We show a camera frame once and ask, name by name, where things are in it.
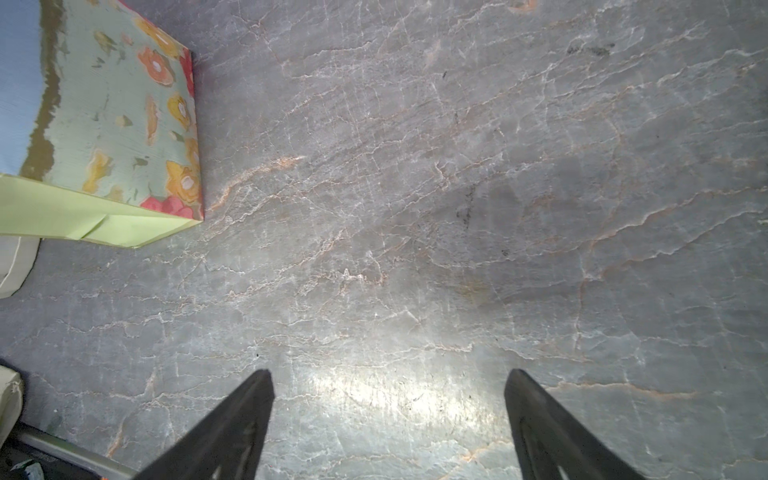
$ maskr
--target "pink flower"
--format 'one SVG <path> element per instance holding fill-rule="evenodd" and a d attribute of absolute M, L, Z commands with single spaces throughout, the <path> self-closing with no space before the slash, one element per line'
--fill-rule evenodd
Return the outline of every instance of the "pink flower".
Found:
<path fill-rule="evenodd" d="M 155 197 L 147 197 L 146 200 L 139 204 L 143 208 L 148 210 L 154 210 L 156 212 L 163 212 L 164 214 L 176 215 L 178 217 L 194 219 L 192 209 L 184 205 L 179 197 L 170 196 L 160 202 Z"/>

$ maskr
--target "gray marble surface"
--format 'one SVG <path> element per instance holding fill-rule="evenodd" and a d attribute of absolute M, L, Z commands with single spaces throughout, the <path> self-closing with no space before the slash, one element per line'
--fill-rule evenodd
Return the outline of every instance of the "gray marble surface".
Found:
<path fill-rule="evenodd" d="M 765 2 L 128 3 L 207 219 L 43 242 L 26 422 L 140 468 L 266 368 L 258 478 L 517 478 L 521 367 L 650 478 L 768 477 Z"/>

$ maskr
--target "red flower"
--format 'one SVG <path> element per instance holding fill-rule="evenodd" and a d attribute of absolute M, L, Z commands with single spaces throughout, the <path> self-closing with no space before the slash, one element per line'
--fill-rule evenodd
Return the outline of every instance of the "red flower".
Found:
<path fill-rule="evenodd" d="M 184 47 L 184 54 L 179 55 L 179 63 L 181 63 L 181 70 L 184 71 L 184 76 L 187 77 L 187 90 L 190 92 L 190 97 L 194 98 L 194 80 L 192 80 L 192 54 L 190 49 Z"/>
<path fill-rule="evenodd" d="M 156 212 L 163 212 L 164 214 L 176 215 L 178 217 L 194 219 L 192 209 L 184 205 L 179 197 L 168 197 L 164 201 L 159 201 L 155 197 L 147 197 L 147 199 L 141 202 L 143 208 L 148 210 L 154 210 Z"/>

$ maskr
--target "orange flower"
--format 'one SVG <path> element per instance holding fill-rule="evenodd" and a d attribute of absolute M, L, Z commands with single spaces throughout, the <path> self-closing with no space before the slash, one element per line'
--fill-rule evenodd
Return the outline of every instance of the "orange flower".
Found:
<path fill-rule="evenodd" d="M 200 201 L 200 178 L 196 172 L 172 161 L 165 162 L 165 169 L 168 171 L 165 190 L 170 195 L 179 197 L 187 205 Z"/>
<path fill-rule="evenodd" d="M 145 108 L 147 109 L 147 145 L 151 147 L 157 140 L 157 116 L 159 113 L 152 95 L 147 95 Z"/>
<path fill-rule="evenodd" d="M 168 111 L 174 116 L 184 130 L 189 130 L 191 120 L 190 113 L 187 110 L 187 102 L 177 93 L 173 97 L 168 99 Z"/>
<path fill-rule="evenodd" d="M 179 44 L 172 39 L 169 34 L 152 25 L 142 17 L 134 18 L 134 23 L 140 30 L 152 37 L 163 53 L 172 58 L 179 58 Z"/>
<path fill-rule="evenodd" d="M 87 194 L 95 194 L 98 190 L 98 181 L 112 173 L 112 159 L 98 148 L 94 149 L 85 173 L 88 176 L 83 183 L 83 191 Z"/>
<path fill-rule="evenodd" d="M 147 73 L 161 85 L 166 87 L 174 84 L 174 73 L 168 66 L 168 60 L 157 53 L 157 50 L 150 50 L 149 47 L 144 47 L 144 50 L 136 54 L 136 58 L 144 64 L 144 68 L 147 69 Z"/>
<path fill-rule="evenodd" d="M 200 172 L 200 155 L 197 150 L 197 140 L 194 138 L 188 138 L 184 141 L 184 145 L 187 146 L 187 160 L 192 165 L 192 168 L 196 172 Z"/>

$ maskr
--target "black speck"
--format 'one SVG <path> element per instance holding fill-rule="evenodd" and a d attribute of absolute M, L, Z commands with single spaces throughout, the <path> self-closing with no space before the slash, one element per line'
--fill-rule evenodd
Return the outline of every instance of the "black speck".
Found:
<path fill-rule="evenodd" d="M 596 57 L 606 57 L 611 54 L 611 51 L 602 47 L 590 47 L 589 52 Z"/>

